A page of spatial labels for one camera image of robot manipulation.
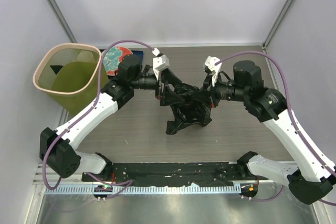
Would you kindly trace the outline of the black trash bag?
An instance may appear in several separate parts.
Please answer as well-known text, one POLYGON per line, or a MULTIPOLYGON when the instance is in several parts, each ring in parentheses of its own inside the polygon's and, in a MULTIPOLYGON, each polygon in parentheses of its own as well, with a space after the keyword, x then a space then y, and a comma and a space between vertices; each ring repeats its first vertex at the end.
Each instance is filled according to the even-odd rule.
POLYGON ((166 134, 174 135, 178 131, 198 124, 205 127, 212 121, 210 94, 203 88, 180 83, 169 91, 168 105, 172 109, 174 120, 167 121, 166 134))

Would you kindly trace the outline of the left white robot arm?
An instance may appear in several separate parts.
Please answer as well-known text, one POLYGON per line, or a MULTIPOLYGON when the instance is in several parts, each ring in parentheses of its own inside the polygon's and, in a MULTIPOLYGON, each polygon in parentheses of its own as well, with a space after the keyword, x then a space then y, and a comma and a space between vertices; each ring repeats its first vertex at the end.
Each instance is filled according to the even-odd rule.
POLYGON ((40 135, 40 158, 43 175, 51 168, 59 179, 70 177, 76 172, 105 182, 113 173, 113 163, 100 153, 77 151, 81 142, 107 117, 119 111, 129 102, 136 89, 155 90, 156 97, 164 98, 165 84, 180 84, 181 81, 169 70, 166 55, 153 58, 153 73, 142 69, 139 58, 128 55, 119 63, 117 74, 99 89, 98 96, 81 112, 55 130, 45 128, 40 135))

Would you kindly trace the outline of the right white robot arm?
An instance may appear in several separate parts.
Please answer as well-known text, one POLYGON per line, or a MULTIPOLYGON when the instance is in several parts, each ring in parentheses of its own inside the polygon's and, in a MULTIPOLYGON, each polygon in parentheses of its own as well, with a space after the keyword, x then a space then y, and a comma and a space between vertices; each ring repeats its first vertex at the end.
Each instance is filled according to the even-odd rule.
POLYGON ((273 161, 248 152, 238 159, 237 173, 242 179, 252 176, 273 180, 287 188, 302 203, 310 205, 325 197, 335 185, 335 178, 328 171, 335 163, 321 154, 315 157, 302 140, 303 137, 315 152, 319 152, 309 135, 299 126, 286 98, 276 89, 266 88, 261 69, 253 61, 243 60, 234 64, 234 78, 222 82, 219 76, 221 62, 207 57, 205 72, 210 83, 205 85, 215 100, 242 102, 249 114, 264 124, 279 139, 296 162, 294 165, 273 161))

